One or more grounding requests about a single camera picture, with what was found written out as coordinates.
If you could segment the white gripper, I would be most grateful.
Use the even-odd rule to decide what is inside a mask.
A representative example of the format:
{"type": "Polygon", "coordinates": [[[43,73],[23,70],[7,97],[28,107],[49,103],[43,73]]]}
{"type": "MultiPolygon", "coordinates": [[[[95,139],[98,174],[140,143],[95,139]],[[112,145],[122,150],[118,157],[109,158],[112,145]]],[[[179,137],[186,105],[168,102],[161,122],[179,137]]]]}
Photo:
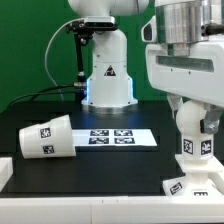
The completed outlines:
{"type": "Polygon", "coordinates": [[[167,92],[172,118],[183,105],[182,97],[204,102],[202,133],[216,134],[224,108],[224,35],[190,46],[188,57],[172,57],[167,47],[157,43],[156,17],[141,30],[147,75],[151,86],[167,92]]]}

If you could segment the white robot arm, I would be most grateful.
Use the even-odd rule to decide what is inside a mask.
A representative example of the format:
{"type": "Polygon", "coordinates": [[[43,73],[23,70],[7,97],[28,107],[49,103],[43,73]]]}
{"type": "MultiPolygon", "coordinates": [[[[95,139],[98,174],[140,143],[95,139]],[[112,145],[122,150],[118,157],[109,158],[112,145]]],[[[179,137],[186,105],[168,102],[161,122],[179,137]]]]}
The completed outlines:
{"type": "MultiPolygon", "coordinates": [[[[117,16],[146,10],[150,0],[68,0],[80,16],[80,42],[93,38],[93,71],[87,81],[88,108],[119,110],[134,104],[126,70],[127,39],[117,16]]],[[[154,15],[141,30],[148,79],[168,94],[174,110],[183,97],[199,101],[203,133],[218,131],[224,113],[224,0],[155,0],[154,15]]]]}

